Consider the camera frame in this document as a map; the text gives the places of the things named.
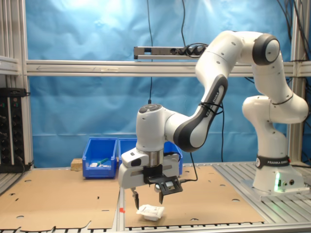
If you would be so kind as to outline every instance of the wooden block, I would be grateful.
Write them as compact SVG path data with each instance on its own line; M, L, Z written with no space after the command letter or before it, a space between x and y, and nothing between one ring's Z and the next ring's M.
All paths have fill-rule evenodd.
M73 159L71 162L71 171L81 171L82 170L82 159Z

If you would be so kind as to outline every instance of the green object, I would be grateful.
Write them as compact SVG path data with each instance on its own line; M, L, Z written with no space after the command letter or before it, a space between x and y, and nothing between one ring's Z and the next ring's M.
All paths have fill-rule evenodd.
M99 162L97 162L97 166L99 166L100 164L103 164L104 162L108 161L109 159L105 158Z

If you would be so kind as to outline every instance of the horizontal metal bar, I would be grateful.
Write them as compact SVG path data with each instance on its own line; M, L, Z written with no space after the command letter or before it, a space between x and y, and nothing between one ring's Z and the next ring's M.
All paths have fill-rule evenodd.
M14 58L10 58L10 57L4 57L4 56L0 56L0 62L11 62L11 63L18 63L17 59Z
M153 60L198 60L199 57L189 57L183 55L138 55L137 59Z
M0 56L0 74L18 75L17 59Z
M29 76L195 77L195 62L27 61ZM293 63L284 63L286 76ZM230 77L252 77L251 65L236 64Z
M311 76L311 61L300 62L297 68L298 77L308 77Z

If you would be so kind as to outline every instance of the green status light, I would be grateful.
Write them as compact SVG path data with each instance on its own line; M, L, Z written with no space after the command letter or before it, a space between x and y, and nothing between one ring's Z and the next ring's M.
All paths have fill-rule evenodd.
M280 173L278 172L278 173L276 174L276 182L275 182L275 184L274 184L274 191L277 191L277 190L278 190L278 182L279 182L279 180L280 180Z

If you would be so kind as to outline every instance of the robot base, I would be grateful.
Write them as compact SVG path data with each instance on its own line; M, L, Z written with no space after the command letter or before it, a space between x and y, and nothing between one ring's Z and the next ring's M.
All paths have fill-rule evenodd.
M245 180L242 185L260 201L263 197L310 192L310 188L304 184L302 175L292 166L264 166L257 169L254 181Z

